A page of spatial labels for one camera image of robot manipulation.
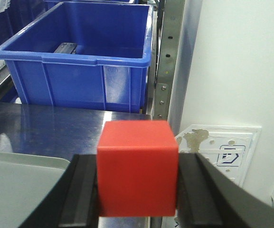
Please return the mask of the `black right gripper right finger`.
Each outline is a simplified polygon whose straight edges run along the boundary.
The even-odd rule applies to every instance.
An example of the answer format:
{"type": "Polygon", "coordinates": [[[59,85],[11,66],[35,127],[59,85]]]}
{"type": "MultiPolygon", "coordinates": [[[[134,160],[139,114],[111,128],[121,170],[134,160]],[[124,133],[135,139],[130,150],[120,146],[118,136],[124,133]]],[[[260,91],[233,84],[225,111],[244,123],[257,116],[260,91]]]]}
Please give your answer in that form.
{"type": "Polygon", "coordinates": [[[233,183],[199,153],[180,153],[181,228],[274,228],[274,208],[233,183]]]}

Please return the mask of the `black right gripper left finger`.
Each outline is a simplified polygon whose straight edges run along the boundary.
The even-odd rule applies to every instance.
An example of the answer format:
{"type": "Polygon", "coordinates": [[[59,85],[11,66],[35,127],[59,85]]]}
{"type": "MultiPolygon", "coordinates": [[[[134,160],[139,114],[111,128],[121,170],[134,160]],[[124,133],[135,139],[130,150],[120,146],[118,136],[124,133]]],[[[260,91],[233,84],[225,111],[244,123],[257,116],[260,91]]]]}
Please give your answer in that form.
{"type": "Polygon", "coordinates": [[[99,207],[94,154],[75,154],[52,190],[22,228],[96,228],[99,207]]]}

